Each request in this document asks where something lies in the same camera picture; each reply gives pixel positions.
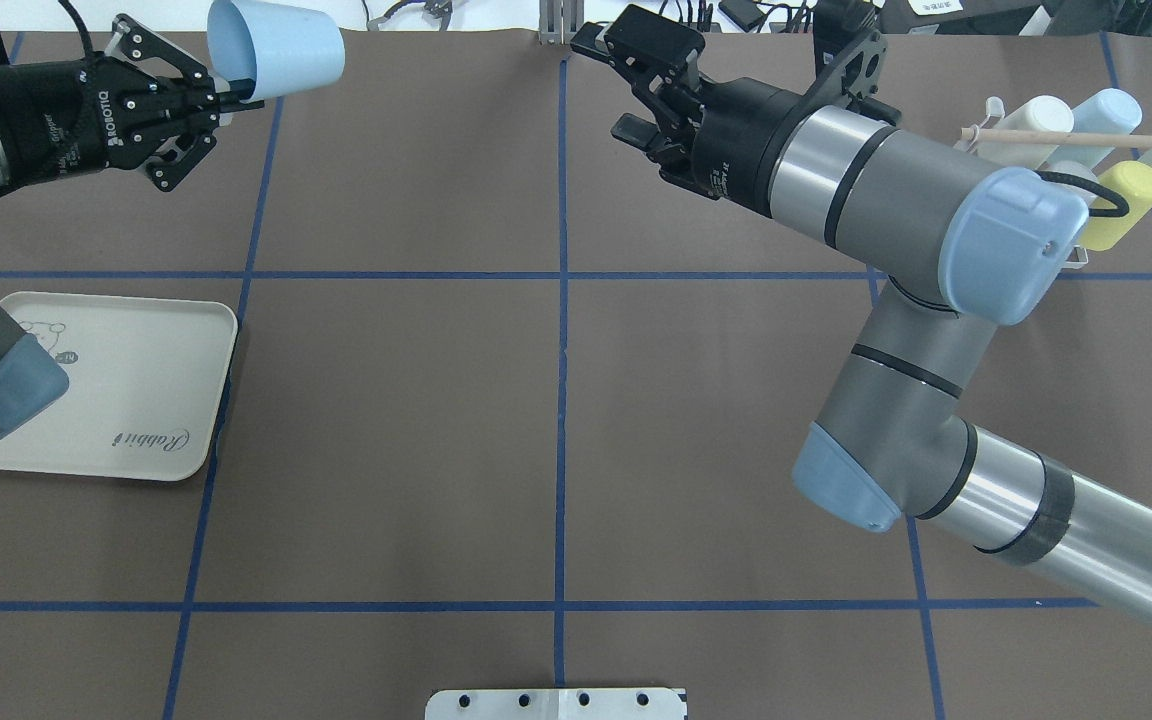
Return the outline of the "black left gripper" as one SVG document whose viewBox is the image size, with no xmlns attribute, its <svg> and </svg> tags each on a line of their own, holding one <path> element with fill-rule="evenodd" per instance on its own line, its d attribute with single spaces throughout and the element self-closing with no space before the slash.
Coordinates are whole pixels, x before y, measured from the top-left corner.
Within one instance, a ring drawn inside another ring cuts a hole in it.
<svg viewBox="0 0 1152 720">
<path fill-rule="evenodd" d="M 205 65 L 129 15 L 109 50 L 81 36 L 73 61 L 13 65 L 0 36 L 0 194 L 105 169 L 173 191 L 215 147 L 221 118 L 265 108 L 255 81 Z"/>
</svg>

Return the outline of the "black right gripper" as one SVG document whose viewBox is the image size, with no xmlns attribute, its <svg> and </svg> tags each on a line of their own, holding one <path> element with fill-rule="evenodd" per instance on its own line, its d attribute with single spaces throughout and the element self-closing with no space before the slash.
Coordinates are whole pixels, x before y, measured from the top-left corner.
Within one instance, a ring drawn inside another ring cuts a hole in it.
<svg viewBox="0 0 1152 720">
<path fill-rule="evenodd" d="M 608 26 L 585 23 L 571 47 L 612 67 L 654 115 L 653 123 L 626 113 L 611 136 L 655 162 L 660 179 L 771 214 L 771 167 L 803 96 L 748 77 L 700 76 L 704 36 L 643 6 L 627 6 Z"/>
</svg>

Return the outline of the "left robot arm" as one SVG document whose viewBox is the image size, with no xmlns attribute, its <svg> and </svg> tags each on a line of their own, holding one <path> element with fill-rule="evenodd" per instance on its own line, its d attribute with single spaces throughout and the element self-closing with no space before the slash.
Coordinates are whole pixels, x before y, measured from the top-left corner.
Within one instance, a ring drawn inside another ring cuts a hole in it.
<svg viewBox="0 0 1152 720">
<path fill-rule="evenodd" d="M 223 120 L 252 141 L 265 103 L 198 41 L 120 13 L 105 31 L 65 1 L 67 32 L 0 22 L 0 281 L 234 279 L 242 218 L 221 168 Z M 65 389 L 41 331 L 0 309 L 0 439 Z"/>
</svg>

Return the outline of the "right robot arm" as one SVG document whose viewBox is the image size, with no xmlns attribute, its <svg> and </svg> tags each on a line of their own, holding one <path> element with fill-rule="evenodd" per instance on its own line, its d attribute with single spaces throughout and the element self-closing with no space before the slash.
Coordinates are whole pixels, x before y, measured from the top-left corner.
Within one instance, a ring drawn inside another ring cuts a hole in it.
<svg viewBox="0 0 1152 720">
<path fill-rule="evenodd" d="M 956 415 L 996 329 L 1056 281 L 1091 214 L 1082 197 L 900 129 L 876 97 L 887 40 L 863 1 L 814 6 L 799 94 L 705 76 L 707 38 L 641 6 L 571 46 L 652 113 L 612 135 L 664 181 L 890 278 L 791 469 L 804 497 L 870 532 L 929 521 L 1152 626 L 1152 509 Z"/>
</svg>

